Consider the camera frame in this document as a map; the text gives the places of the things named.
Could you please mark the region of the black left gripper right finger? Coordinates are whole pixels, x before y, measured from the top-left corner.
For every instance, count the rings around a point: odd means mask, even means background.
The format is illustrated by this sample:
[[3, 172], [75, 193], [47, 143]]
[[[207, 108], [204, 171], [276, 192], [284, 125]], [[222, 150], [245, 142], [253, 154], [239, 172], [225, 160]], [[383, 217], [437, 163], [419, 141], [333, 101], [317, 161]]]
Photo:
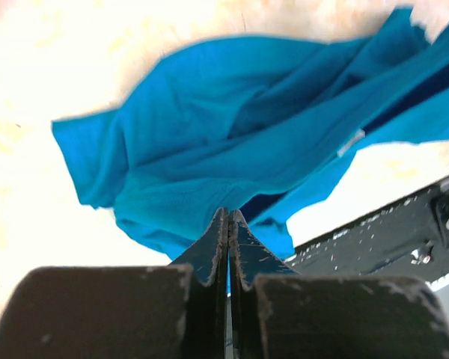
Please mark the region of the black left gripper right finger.
[[228, 227], [233, 350], [237, 358], [299, 356], [296, 273], [251, 232], [235, 210]]

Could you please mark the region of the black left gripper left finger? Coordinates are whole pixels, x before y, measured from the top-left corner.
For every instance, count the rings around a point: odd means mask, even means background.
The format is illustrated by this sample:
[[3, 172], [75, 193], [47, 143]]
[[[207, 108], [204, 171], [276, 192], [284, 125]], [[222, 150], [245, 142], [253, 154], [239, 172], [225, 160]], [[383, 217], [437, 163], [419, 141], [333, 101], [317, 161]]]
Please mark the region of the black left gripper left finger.
[[166, 305], [167, 358], [224, 358], [228, 213], [220, 208], [201, 238], [171, 264], [180, 274]]

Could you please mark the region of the blue t-shirt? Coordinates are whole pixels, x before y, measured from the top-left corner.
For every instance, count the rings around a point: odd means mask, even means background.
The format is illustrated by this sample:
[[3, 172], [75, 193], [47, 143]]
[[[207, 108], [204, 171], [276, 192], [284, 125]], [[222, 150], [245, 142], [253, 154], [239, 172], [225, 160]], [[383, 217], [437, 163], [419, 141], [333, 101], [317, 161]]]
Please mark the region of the blue t-shirt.
[[79, 202], [171, 259], [239, 209], [290, 257], [287, 220], [359, 150], [449, 140], [449, 24], [429, 42], [410, 16], [356, 40], [225, 37], [169, 55], [123, 105], [53, 122]]

